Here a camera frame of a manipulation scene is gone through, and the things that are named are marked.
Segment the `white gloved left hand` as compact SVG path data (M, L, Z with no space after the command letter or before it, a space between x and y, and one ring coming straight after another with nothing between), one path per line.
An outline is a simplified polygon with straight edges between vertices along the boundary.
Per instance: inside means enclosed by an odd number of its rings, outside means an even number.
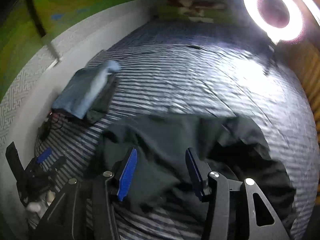
M41 199L38 202L30 202L27 205L26 210L30 213L35 213L39 218L42 218L46 213L48 207L50 207L50 205L54 201L55 196L55 192L49 190L47 191L44 199Z

